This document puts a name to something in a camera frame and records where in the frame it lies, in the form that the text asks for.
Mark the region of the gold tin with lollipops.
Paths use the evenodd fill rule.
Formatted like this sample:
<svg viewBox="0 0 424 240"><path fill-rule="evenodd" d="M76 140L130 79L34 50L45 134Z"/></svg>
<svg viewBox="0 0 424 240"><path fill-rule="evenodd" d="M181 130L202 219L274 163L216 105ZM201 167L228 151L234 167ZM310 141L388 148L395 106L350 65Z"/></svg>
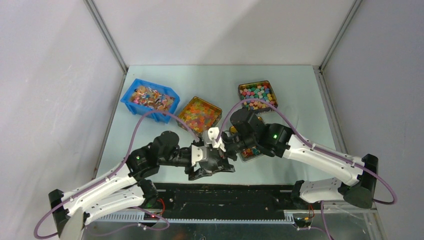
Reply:
<svg viewBox="0 0 424 240"><path fill-rule="evenodd" d="M262 155L263 154L257 149L256 146L247 148L243 150L242 152L238 153L238 156L240 157L241 161L244 163L254 160Z"/></svg>

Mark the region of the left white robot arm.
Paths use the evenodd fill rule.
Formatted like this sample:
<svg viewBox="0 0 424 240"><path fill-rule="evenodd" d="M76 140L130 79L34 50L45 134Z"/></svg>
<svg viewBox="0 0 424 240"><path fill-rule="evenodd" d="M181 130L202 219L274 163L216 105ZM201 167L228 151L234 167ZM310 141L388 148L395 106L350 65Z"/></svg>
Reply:
<svg viewBox="0 0 424 240"><path fill-rule="evenodd" d="M179 136L164 131L148 145L132 151L124 164L87 184L68 192L49 193L53 219L61 240L77 240L83 227L95 220L127 208L151 209L158 202L156 186L148 178L160 166L184 167L190 181L219 172L235 172L222 145L211 140L179 146Z"/></svg>

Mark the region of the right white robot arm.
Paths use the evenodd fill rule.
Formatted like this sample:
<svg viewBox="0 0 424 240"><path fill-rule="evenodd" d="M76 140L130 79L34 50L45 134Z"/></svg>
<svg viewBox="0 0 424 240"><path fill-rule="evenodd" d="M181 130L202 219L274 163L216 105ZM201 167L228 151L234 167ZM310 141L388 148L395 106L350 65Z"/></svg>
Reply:
<svg viewBox="0 0 424 240"><path fill-rule="evenodd" d="M321 201L345 201L362 209L373 206L378 170L376 156L342 154L310 142L283 124L264 123L244 108L230 116L230 123L236 130L231 135L208 131L215 148L234 155L255 147L265 156L298 161L331 175L323 180L296 181L290 196L295 208L304 209Z"/></svg>

